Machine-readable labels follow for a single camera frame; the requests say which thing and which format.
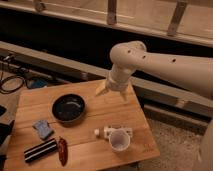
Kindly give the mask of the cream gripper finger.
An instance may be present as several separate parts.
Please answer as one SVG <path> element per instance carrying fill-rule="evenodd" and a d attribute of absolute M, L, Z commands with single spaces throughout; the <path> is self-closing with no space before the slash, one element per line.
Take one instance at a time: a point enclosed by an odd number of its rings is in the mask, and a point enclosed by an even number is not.
<path fill-rule="evenodd" d="M 100 96 L 103 94 L 106 94 L 109 91 L 109 89 L 106 86 L 106 81 L 103 81 L 96 89 L 95 95 Z"/>
<path fill-rule="evenodd" d="M 120 95 L 124 101 L 127 101 L 127 88 L 124 88 L 120 91 Z"/>

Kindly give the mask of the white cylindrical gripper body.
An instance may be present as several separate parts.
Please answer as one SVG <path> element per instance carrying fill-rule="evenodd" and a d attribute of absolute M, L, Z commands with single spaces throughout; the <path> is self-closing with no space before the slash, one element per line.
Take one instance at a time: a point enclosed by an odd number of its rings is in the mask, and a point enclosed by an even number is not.
<path fill-rule="evenodd" d="M 114 64 L 107 76 L 106 87 L 112 91 L 125 91 L 132 74 L 132 69 L 123 68 Z"/>

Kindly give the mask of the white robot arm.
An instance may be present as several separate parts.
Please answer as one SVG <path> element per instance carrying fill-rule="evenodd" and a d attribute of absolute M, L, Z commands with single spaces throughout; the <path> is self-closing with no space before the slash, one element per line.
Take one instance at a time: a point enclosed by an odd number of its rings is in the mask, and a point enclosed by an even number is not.
<path fill-rule="evenodd" d="M 141 41 L 114 45 L 113 65 L 96 95 L 118 91 L 126 98 L 131 75 L 140 70 L 213 101 L 213 58 L 150 53 Z"/>

